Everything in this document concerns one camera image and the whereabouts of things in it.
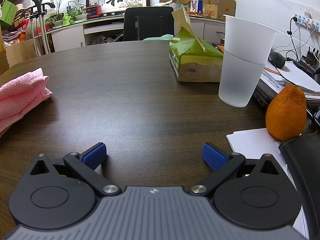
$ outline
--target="pink towel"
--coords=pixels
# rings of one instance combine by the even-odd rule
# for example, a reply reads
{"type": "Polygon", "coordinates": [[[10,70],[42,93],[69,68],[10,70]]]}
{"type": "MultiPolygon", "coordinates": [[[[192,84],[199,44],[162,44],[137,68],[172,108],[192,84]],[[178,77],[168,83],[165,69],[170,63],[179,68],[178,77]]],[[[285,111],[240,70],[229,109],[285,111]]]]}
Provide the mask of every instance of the pink towel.
{"type": "Polygon", "coordinates": [[[20,76],[0,88],[0,137],[27,112],[48,99],[52,93],[45,87],[49,80],[42,69],[20,76]]]}

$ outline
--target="frosted plastic cup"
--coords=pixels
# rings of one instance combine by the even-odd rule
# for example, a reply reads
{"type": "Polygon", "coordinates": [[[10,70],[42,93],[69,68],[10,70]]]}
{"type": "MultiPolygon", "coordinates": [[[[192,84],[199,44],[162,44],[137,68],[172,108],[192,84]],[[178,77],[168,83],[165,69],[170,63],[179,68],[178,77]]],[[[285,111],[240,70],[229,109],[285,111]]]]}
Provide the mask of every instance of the frosted plastic cup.
{"type": "Polygon", "coordinates": [[[219,97],[229,105],[248,104],[266,65],[277,30],[226,16],[219,97]]]}

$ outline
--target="orange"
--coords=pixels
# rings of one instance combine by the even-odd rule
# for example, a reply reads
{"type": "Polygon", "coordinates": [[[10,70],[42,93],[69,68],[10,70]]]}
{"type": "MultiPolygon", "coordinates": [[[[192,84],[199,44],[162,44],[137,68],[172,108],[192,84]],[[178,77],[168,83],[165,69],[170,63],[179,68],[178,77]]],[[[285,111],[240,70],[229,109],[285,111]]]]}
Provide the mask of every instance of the orange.
{"type": "Polygon", "coordinates": [[[294,85],[286,85],[268,107],[266,127],[275,138],[287,141],[302,132],[306,119],[306,97],[303,91],[294,85]]]}

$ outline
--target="chair backrest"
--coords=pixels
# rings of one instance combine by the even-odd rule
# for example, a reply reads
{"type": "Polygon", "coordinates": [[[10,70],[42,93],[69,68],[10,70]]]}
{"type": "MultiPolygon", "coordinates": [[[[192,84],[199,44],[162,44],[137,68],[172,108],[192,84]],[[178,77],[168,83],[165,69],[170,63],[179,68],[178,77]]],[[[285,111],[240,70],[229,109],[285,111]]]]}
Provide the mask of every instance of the chair backrest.
{"type": "Polygon", "coordinates": [[[124,41],[142,41],[145,38],[174,35],[171,6],[130,7],[124,13],[124,41]]]}

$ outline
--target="stack of paper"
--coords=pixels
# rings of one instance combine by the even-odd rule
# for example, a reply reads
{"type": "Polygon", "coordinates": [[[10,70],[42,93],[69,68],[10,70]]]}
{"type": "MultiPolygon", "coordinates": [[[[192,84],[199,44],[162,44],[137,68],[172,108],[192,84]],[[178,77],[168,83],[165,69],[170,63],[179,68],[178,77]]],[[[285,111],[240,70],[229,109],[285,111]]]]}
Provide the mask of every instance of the stack of paper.
{"type": "Polygon", "coordinates": [[[279,93],[285,85],[292,82],[302,89],[306,98],[320,100],[320,85],[305,72],[297,68],[292,61],[286,61],[282,69],[276,69],[267,61],[266,68],[272,72],[263,70],[260,79],[276,93],[279,93]]]}
{"type": "MultiPolygon", "coordinates": [[[[272,154],[287,174],[289,180],[295,186],[288,167],[278,148],[281,142],[268,133],[266,128],[237,131],[233,134],[228,134],[227,139],[234,152],[241,153],[248,159],[260,159],[265,153],[272,154]]],[[[307,218],[302,206],[293,227],[303,237],[309,239],[307,218]]]]}

